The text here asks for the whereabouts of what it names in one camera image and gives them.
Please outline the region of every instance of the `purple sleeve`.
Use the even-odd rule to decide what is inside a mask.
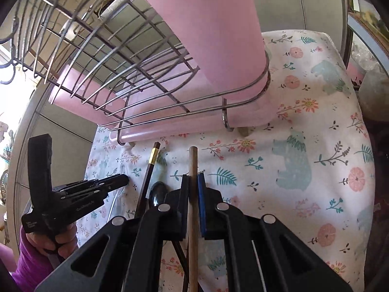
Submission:
[[[12,277],[23,292],[34,292],[36,286],[51,272],[53,267],[47,257],[41,255],[27,240],[23,228],[20,230],[20,258]]]

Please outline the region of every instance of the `patterned tablecloth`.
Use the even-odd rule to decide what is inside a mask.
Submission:
[[[160,180],[179,188],[181,175],[188,173],[188,149],[197,146],[199,171],[225,202],[255,217],[274,214],[354,291],[363,291],[374,163],[345,66],[326,34],[288,30],[263,36],[277,117],[249,128],[247,137],[221,130],[155,139],[161,151],[150,185]],[[112,145],[108,136],[107,129],[98,128],[85,178],[127,174],[130,185],[117,197],[112,217],[133,218],[155,140],[131,148]],[[107,222],[114,193],[77,222],[80,245]],[[199,249],[204,291],[227,291],[222,241],[200,241]],[[181,291],[182,281],[182,267],[171,243],[166,243],[160,292]]]

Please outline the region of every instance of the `pink plastic holder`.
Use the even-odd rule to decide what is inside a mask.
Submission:
[[[217,92],[256,80],[266,57],[254,0],[147,0],[196,60]],[[267,75],[249,89],[225,95],[247,100]]]
[[[168,57],[169,56],[161,57],[158,59],[158,61],[167,61]],[[192,68],[197,67],[197,64],[194,60],[190,60],[188,63],[192,66]],[[163,65],[159,65],[154,70],[161,69],[161,67],[163,67]],[[169,77],[175,76],[185,71],[187,71],[186,66],[184,64],[179,64],[169,73],[164,75],[163,79],[169,79]],[[183,75],[163,82],[162,84],[167,90],[170,91],[182,84],[187,78],[188,75]],[[191,79],[181,89],[174,92],[173,95],[183,103],[189,100],[213,94],[215,92],[215,89],[204,76],[202,70],[199,70],[193,79]],[[159,138],[162,136],[177,135],[181,133],[196,133],[199,131],[215,131],[224,129],[225,126],[223,123],[221,110],[203,112],[199,114],[181,116],[154,122],[153,120],[155,119],[166,118],[177,114],[185,114],[185,111],[180,106],[147,113],[174,104],[173,100],[171,100],[168,96],[154,98],[150,101],[136,105],[137,102],[151,98],[161,93],[161,90],[153,86],[143,90],[142,92],[134,93],[130,96],[127,106],[131,106],[132,104],[135,105],[126,109],[125,118],[129,118],[128,121],[138,125],[121,129],[120,140],[122,142],[133,142],[137,140]],[[250,98],[253,98],[256,94],[257,93],[252,92]],[[242,100],[228,100],[227,104],[241,101]],[[220,105],[221,97],[217,96],[192,103],[186,103],[185,107],[190,111],[196,111],[199,109],[217,107]],[[239,107],[228,108],[228,124],[230,127],[258,126],[270,122],[273,118],[276,117],[276,112],[277,108],[274,104],[272,104],[270,95],[266,91],[263,96],[261,96],[256,101]],[[110,139],[111,141],[117,140],[117,131],[111,132]]]
[[[68,65],[65,66],[63,71],[67,71]],[[84,79],[84,75],[80,76],[80,73],[75,69],[70,69],[68,75],[64,79],[64,73],[61,74],[58,83],[61,84],[63,81],[63,86],[69,90],[73,90],[74,85],[77,82],[77,85],[82,82]],[[87,98],[93,92],[100,88],[100,85],[91,79],[87,79],[83,85],[76,92],[80,96]],[[70,93],[67,91],[60,89],[55,99],[54,96],[58,91],[58,87],[54,87],[51,91],[49,102],[53,103],[71,113],[74,113],[84,119],[87,119],[93,123],[103,125],[106,123],[117,121],[118,118],[115,116],[106,116],[106,114],[102,110],[95,110],[95,108],[88,104],[82,104],[82,101],[77,97],[70,98]],[[109,89],[104,88],[98,92],[97,95],[93,96],[90,101],[96,103],[98,106],[105,104],[108,100],[117,97],[116,94],[110,92]],[[122,98],[117,98],[116,100],[110,102],[105,106],[106,110],[115,112],[125,106],[125,101]],[[117,124],[107,125],[107,128],[113,129],[117,126]]]

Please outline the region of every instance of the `gold band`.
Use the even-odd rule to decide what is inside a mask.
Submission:
[[[158,151],[159,151],[158,148],[154,147],[152,149],[150,159],[149,159],[149,164],[155,164],[155,161],[157,160],[157,156],[158,156]]]

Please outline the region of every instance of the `metal wire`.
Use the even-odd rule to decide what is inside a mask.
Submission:
[[[103,111],[107,117],[114,116],[116,121],[100,126],[116,125],[110,130],[119,133],[129,127],[215,110],[221,110],[224,125],[230,131],[233,129],[228,125],[228,109],[257,100],[270,84],[269,58],[266,55],[264,71],[250,84],[180,101],[177,91],[186,89],[200,68],[190,64],[190,54],[145,0],[18,0],[12,12],[12,22],[4,22],[1,26],[7,26],[11,33],[0,38],[0,44],[7,44],[10,49],[11,60],[0,68],[12,65],[14,76],[17,65],[23,71],[33,71],[35,77],[57,86],[54,98],[60,90],[64,90],[70,97]],[[180,68],[178,73],[175,72],[177,67]],[[63,83],[71,69],[76,69],[80,75],[74,86],[67,88]],[[266,73],[265,87],[251,99],[228,104],[223,98],[226,94],[253,86]],[[11,83],[14,76],[1,83]],[[177,78],[181,78],[180,83],[169,87]],[[87,92],[92,79],[100,86],[96,91]],[[135,102],[130,100],[133,95],[150,88],[157,88],[159,94]],[[103,104],[97,104],[97,96],[104,89],[109,90],[109,95]],[[135,107],[163,97],[169,98],[171,104],[126,115]],[[191,103],[215,97],[221,98],[220,105],[189,108]],[[111,103],[118,99],[125,100],[124,107],[112,109]],[[172,111],[174,108],[180,108],[182,112],[135,121],[139,116]]]

